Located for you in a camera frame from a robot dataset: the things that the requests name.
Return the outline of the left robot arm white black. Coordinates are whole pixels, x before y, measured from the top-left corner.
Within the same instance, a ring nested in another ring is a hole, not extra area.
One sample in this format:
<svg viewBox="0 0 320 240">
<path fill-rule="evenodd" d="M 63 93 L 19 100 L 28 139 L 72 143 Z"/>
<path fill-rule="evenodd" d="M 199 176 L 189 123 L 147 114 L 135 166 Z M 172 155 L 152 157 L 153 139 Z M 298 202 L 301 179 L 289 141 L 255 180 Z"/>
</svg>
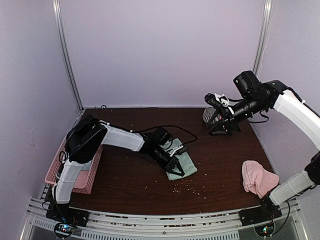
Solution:
<svg viewBox="0 0 320 240">
<path fill-rule="evenodd" d="M 164 145 L 172 138 L 165 125 L 146 130 L 134 131 L 112 125 L 91 114 L 85 116 L 66 135 L 64 157 L 56 174 L 52 188 L 54 203 L 52 213 L 61 222 L 72 218 L 72 211 L 65 205 L 71 200 L 71 194 L 77 178 L 88 162 L 92 161 L 100 146 L 109 145 L 151 157 L 164 171 L 179 177 L 186 172 L 177 152 L 183 144 L 166 150 Z"/>
</svg>

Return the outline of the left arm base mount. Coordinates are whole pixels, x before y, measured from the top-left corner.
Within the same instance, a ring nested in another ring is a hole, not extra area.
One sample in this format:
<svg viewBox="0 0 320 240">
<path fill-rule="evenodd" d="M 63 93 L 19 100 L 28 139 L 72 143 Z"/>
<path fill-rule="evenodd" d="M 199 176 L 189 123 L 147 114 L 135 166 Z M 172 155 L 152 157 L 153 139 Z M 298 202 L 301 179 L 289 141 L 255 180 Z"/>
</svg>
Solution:
<svg viewBox="0 0 320 240">
<path fill-rule="evenodd" d="M 66 239 L 79 227 L 87 226 L 89 212 L 70 208 L 67 216 L 63 216 L 58 210 L 47 210 L 45 217 L 57 222 L 53 227 L 53 233 L 60 239 Z"/>
</svg>

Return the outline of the green panda towel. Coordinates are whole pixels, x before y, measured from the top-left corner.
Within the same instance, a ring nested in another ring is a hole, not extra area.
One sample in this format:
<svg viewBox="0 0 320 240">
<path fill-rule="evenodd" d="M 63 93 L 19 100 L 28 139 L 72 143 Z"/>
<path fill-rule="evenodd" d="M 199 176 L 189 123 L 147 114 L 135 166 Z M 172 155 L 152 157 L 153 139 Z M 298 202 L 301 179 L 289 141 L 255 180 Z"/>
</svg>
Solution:
<svg viewBox="0 0 320 240">
<path fill-rule="evenodd" d="M 162 147 L 166 149 L 166 152 L 170 153 L 174 148 L 179 147 L 180 145 L 182 145 L 182 142 L 178 138 L 175 138 L 173 140 L 167 141 Z M 180 155 L 175 154 L 174 156 L 178 158 L 179 163 L 184 171 L 184 175 L 179 176 L 173 173 L 166 172 L 169 181 L 187 178 L 198 171 L 197 167 L 195 166 L 187 151 L 183 152 Z"/>
</svg>

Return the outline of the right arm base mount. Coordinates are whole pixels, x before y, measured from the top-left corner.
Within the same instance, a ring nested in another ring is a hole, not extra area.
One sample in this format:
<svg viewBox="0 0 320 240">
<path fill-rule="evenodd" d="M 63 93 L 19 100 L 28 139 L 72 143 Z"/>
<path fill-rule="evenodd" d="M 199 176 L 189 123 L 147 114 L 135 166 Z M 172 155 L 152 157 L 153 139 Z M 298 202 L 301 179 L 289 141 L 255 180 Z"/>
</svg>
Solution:
<svg viewBox="0 0 320 240">
<path fill-rule="evenodd" d="M 242 226 L 253 226 L 254 232 L 262 238 L 271 237 L 275 233 L 275 219 L 282 216 L 279 209 L 264 212 L 261 206 L 244 208 L 238 214 Z"/>
</svg>

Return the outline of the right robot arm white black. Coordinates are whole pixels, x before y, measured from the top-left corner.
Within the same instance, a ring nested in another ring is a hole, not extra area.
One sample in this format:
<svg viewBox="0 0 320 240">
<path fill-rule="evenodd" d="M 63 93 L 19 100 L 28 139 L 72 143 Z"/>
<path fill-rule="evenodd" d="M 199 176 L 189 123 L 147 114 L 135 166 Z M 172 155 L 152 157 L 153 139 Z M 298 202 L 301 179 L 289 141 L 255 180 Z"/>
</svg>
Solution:
<svg viewBox="0 0 320 240">
<path fill-rule="evenodd" d="M 208 134 L 232 135 L 240 132 L 240 123 L 256 113 L 275 110 L 294 123 L 315 145 L 320 147 L 320 116 L 291 88 L 279 80 L 260 82 L 251 71 L 243 71 L 233 83 L 242 99 L 235 101 L 218 93 L 208 93 L 204 100 L 215 109 L 206 123 Z M 259 220 L 268 220 L 276 206 L 320 184 L 320 155 L 317 153 L 303 171 L 277 186 L 256 210 Z"/>
</svg>

